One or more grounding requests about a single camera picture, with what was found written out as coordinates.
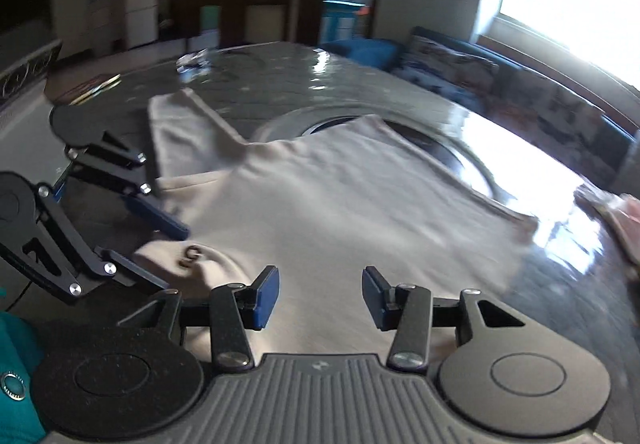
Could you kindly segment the white refrigerator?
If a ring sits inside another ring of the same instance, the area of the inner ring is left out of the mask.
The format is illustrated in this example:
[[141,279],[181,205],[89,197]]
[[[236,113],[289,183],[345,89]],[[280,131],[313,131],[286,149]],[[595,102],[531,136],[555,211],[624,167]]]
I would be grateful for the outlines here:
[[126,47],[157,41],[157,0],[125,0]]

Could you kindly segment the butterfly cushion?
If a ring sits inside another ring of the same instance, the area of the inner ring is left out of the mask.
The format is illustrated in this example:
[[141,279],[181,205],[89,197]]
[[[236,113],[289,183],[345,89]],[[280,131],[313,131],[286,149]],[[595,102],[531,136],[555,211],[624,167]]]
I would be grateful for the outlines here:
[[612,184],[630,144],[600,108],[528,69],[511,76],[489,116],[600,187]]
[[413,35],[392,73],[455,104],[481,112],[498,71],[498,64],[491,60]]

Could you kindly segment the blue white cabinet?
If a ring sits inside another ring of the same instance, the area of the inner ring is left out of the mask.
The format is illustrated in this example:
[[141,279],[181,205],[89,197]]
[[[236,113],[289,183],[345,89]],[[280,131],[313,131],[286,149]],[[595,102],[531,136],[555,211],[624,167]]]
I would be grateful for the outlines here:
[[319,42],[350,40],[354,37],[359,18],[367,17],[369,8],[365,4],[346,0],[324,0]]

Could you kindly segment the clear-lens eyeglasses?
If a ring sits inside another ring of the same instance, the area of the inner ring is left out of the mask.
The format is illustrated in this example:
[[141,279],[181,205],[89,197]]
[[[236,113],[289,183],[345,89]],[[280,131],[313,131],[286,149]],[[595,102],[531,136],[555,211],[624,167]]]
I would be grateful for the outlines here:
[[176,60],[176,71],[179,74],[208,71],[215,66],[222,66],[232,56],[242,56],[241,49],[201,49],[197,52],[187,52]]

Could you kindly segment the right butterfly cushion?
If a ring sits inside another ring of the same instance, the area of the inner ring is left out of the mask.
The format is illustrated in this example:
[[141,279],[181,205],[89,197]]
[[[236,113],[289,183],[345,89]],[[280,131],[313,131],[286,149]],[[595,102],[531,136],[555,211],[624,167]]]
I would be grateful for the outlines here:
[[511,76],[489,116],[600,187],[612,184],[630,144],[600,108],[528,69]]

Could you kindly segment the round black induction cooktop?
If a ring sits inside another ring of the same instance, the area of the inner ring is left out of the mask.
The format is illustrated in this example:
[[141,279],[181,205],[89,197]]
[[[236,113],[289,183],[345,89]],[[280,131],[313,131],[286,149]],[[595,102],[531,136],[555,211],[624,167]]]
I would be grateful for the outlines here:
[[280,141],[322,134],[360,118],[375,115],[383,123],[385,140],[420,152],[454,174],[462,184],[481,195],[507,205],[514,200],[509,191],[496,182],[489,167],[463,141],[405,113],[373,104],[324,104],[286,112],[258,127],[253,141]]

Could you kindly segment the teal sleeve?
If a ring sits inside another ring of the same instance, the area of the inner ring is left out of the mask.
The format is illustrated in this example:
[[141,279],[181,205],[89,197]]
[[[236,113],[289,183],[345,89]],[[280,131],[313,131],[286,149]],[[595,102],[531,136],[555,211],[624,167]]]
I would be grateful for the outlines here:
[[42,357],[32,326],[20,317],[1,312],[2,443],[39,443],[46,436],[30,396],[30,379]]

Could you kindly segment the left butterfly cushion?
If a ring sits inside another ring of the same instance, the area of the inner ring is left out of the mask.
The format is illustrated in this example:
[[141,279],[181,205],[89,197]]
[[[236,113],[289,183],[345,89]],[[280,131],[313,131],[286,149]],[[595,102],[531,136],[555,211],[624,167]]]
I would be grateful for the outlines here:
[[413,35],[392,73],[455,104],[481,112],[498,71],[498,64],[491,60]]

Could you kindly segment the cream white garment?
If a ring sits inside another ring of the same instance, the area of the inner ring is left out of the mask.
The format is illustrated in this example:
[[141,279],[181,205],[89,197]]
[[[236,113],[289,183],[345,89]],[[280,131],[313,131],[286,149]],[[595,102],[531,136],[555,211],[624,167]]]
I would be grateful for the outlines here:
[[134,258],[188,297],[277,267],[277,305],[267,327],[250,334],[256,355],[385,355],[390,336],[375,328],[361,294],[367,266],[439,297],[465,288],[497,295],[538,226],[388,143],[375,115],[251,143],[183,89],[152,98],[148,117],[160,196],[190,236],[155,239]]

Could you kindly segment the blue sofa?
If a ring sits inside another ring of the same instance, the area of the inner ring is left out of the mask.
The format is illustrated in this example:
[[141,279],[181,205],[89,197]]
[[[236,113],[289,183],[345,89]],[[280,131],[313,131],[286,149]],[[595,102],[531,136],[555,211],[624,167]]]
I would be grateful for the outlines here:
[[356,37],[320,47],[460,104],[600,187],[614,187],[634,144],[602,107],[574,89],[486,47],[422,26],[404,43]]

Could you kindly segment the pink item in bag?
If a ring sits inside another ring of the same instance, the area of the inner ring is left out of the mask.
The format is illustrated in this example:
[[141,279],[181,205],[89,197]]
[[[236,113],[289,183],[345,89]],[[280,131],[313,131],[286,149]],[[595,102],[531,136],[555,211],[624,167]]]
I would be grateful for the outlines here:
[[616,195],[590,183],[574,191],[574,200],[593,210],[613,230],[626,258],[639,268],[639,199],[623,193]]

